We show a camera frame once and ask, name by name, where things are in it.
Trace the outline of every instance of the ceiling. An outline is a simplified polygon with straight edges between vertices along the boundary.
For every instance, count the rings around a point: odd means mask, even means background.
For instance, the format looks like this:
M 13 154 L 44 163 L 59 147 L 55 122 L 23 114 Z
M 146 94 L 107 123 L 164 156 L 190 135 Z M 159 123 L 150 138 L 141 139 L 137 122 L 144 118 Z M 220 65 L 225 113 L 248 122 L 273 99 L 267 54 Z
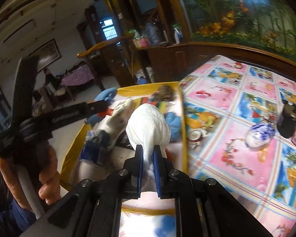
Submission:
M 0 9 L 15 8 L 26 0 L 7 0 Z M 94 0 L 36 0 L 9 17 L 0 25 L 0 69 L 8 66 L 8 61 L 15 57 L 21 49 L 29 46 L 49 31 L 59 28 L 75 28 L 85 21 L 84 9 L 94 4 Z M 3 41 L 18 28 L 30 20 L 34 20 L 35 28 L 26 33 L 12 47 Z

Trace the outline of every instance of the metal screw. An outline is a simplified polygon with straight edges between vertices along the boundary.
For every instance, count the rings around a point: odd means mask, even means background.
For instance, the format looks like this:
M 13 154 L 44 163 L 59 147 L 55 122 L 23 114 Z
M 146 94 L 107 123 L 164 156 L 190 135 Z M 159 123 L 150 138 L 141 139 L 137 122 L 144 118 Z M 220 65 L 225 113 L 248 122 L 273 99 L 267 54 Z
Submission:
M 216 180 L 214 178 L 208 178 L 206 180 L 206 182 L 209 184 L 209 185 L 215 185 L 217 184 Z
M 118 174 L 119 174 L 119 175 L 127 175 L 127 174 L 128 174 L 128 170 L 125 169 L 125 168 L 122 168 L 122 169 L 120 169 L 120 170 L 118 171 Z
M 180 171 L 177 170 L 177 169 L 171 169 L 171 170 L 170 170 L 170 175 L 176 176 L 176 175 L 178 175 L 179 173 L 180 173 Z
M 91 181 L 90 179 L 84 179 L 84 180 L 81 181 L 81 185 L 82 185 L 83 187 L 87 187 L 87 186 L 89 186 L 91 183 L 92 183 L 92 181 Z

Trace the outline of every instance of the white towel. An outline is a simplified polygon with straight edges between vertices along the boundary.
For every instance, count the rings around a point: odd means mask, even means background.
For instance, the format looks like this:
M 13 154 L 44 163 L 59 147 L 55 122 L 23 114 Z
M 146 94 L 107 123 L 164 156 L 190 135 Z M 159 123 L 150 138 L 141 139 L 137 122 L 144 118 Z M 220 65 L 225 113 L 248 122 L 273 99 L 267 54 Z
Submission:
M 170 141 L 170 129 L 159 109 L 151 104 L 142 104 L 130 116 L 126 127 L 130 144 L 136 150 L 143 147 L 142 191 L 156 191 L 153 167 L 153 147 L 159 145 L 162 156 L 167 157 L 165 148 Z

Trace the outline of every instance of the seated person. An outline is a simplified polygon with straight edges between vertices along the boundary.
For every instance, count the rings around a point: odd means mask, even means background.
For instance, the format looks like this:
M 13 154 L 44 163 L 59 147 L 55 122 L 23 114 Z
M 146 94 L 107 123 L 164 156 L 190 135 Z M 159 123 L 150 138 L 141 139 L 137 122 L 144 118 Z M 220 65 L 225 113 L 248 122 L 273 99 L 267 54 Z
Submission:
M 57 91 L 57 89 L 61 86 L 61 80 L 53 76 L 49 68 L 44 68 L 44 73 L 45 73 L 45 85 L 48 85 L 49 83 L 51 83 L 51 85 Z
M 46 104 L 38 90 L 33 92 L 33 98 L 35 103 L 32 106 L 32 116 L 36 118 L 43 113 L 44 109 L 46 108 Z

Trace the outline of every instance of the tablecloth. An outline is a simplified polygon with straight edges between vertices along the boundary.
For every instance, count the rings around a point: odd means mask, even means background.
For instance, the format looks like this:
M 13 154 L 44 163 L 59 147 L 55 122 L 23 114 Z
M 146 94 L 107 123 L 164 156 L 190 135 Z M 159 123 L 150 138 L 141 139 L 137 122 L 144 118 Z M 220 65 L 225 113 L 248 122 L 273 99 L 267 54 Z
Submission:
M 296 103 L 296 83 L 219 55 L 181 87 L 190 176 L 215 178 L 273 236 L 286 236 L 296 222 L 296 146 L 277 130 L 260 151 L 247 148 L 244 138 L 263 117 L 276 122 L 282 99 Z M 194 129 L 205 130 L 197 142 Z
M 84 65 L 62 78 L 62 86 L 79 86 L 94 79 L 87 65 Z

